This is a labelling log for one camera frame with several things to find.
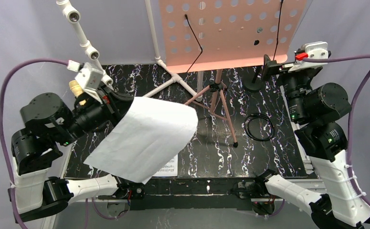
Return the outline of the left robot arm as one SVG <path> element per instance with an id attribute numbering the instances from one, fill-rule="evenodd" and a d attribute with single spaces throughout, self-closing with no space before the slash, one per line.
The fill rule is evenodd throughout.
<path id="1" fill-rule="evenodd" d="M 63 211 L 69 204 L 119 190 L 116 176 L 86 180 L 49 177 L 53 161 L 62 156 L 59 146 L 68 146 L 106 123 L 117 125 L 134 98 L 107 86 L 98 88 L 100 101 L 87 93 L 75 98 L 69 109 L 54 93 L 33 98 L 21 110 L 25 127 L 11 138 L 14 186 L 8 190 L 23 222 L 45 218 Z"/>

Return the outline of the sheet music page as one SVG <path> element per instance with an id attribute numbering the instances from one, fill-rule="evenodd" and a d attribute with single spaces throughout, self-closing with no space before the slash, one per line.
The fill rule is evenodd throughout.
<path id="1" fill-rule="evenodd" d="M 178 155 L 175 155 L 153 177 L 176 177 L 178 175 L 178 165 Z"/>
<path id="2" fill-rule="evenodd" d="M 197 112 L 191 106 L 135 97 L 122 120 L 84 164 L 145 184 L 184 149 L 197 126 Z"/>

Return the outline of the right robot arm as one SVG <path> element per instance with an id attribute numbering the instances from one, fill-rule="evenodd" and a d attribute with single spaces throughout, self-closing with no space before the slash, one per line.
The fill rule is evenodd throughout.
<path id="1" fill-rule="evenodd" d="M 280 197 L 306 212 L 320 229 L 361 229 L 370 224 L 370 202 L 358 185 L 352 166 L 353 99 L 339 84 L 326 83 L 316 89 L 312 79 L 330 62 L 328 55 L 314 59 L 301 52 L 293 62 L 279 64 L 264 56 L 263 76 L 277 75 L 283 86 L 295 131 L 314 171 L 325 185 L 320 194 L 283 178 L 273 170 L 256 177 L 261 194 Z"/>

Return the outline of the pink music stand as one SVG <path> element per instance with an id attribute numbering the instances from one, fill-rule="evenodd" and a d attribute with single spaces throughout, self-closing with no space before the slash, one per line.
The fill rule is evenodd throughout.
<path id="1" fill-rule="evenodd" d="M 304 0 L 161 0 L 159 9 L 172 73 L 263 65 L 287 60 Z"/>

